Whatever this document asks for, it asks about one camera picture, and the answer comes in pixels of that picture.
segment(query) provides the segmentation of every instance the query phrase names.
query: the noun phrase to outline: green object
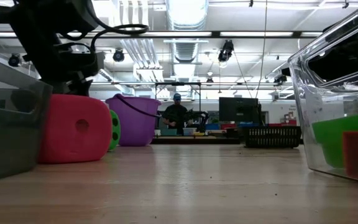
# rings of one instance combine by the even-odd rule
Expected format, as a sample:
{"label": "green object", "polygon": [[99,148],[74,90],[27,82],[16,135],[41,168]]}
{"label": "green object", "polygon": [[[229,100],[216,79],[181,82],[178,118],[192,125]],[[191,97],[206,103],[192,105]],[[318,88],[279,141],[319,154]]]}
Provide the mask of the green object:
{"label": "green object", "polygon": [[316,122],[312,127],[316,141],[323,148],[327,164],[335,168],[343,168],[342,134],[345,131],[358,131],[358,115]]}
{"label": "green object", "polygon": [[119,138],[121,137],[121,126],[118,119],[118,115],[113,110],[110,110],[110,114],[111,114],[112,136],[111,136],[111,142],[108,151],[113,151],[114,148],[118,145]]}

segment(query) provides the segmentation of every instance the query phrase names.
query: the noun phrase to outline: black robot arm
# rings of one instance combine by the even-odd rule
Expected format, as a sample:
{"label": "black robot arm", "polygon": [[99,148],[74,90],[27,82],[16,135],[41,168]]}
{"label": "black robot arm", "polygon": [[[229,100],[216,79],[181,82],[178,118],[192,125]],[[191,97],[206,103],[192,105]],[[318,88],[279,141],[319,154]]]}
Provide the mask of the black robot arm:
{"label": "black robot arm", "polygon": [[200,118],[200,126],[198,127],[198,131],[203,133],[206,130],[205,124],[209,118],[209,114],[205,111],[193,111],[193,109],[187,111],[185,114],[185,121],[197,118]]}
{"label": "black robot arm", "polygon": [[[141,34],[148,26],[129,24],[109,27],[101,22],[93,9],[91,0],[15,0],[12,7],[0,6],[0,24],[10,24],[27,55],[41,76],[41,80],[53,86],[54,93],[88,95],[92,81],[86,78],[96,75],[103,68],[104,54],[95,52],[96,39],[107,32]],[[102,26],[93,46],[81,43],[63,44],[58,34],[72,41],[81,40],[88,32]],[[137,27],[141,30],[123,30]],[[70,32],[78,31],[79,37]],[[88,50],[78,54],[74,45]]]}

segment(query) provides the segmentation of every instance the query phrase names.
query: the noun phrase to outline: green dice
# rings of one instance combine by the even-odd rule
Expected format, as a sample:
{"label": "green dice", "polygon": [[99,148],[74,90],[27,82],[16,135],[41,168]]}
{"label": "green dice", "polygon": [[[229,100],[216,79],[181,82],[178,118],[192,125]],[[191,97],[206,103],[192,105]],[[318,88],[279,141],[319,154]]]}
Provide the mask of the green dice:
{"label": "green dice", "polygon": [[121,137],[121,126],[119,124],[118,115],[113,110],[110,110],[110,114],[111,114],[112,136],[111,136],[111,142],[108,151],[113,151],[114,148],[118,145],[119,138]]}

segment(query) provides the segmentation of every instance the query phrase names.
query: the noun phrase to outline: black basket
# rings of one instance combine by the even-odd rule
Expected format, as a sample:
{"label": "black basket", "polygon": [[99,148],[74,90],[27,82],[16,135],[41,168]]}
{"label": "black basket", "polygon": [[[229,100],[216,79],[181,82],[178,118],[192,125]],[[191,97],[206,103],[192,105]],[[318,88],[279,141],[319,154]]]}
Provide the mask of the black basket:
{"label": "black basket", "polygon": [[0,63],[0,178],[37,164],[52,87]]}
{"label": "black basket", "polygon": [[243,127],[241,132],[241,138],[246,147],[298,147],[301,139],[301,128],[299,126]]}

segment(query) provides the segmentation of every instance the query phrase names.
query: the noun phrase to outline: black dot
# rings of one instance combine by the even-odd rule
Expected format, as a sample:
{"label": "black dot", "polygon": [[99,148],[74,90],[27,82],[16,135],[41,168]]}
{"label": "black dot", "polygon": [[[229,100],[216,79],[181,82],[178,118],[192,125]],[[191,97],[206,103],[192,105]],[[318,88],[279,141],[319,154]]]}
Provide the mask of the black dot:
{"label": "black dot", "polygon": [[113,119],[112,119],[112,125],[114,125],[114,126],[117,126],[117,125],[118,125],[118,120],[117,120],[117,118],[113,118]]}
{"label": "black dot", "polygon": [[112,134],[112,140],[117,141],[117,139],[118,139],[118,134],[117,134],[117,133],[113,133],[113,134]]}

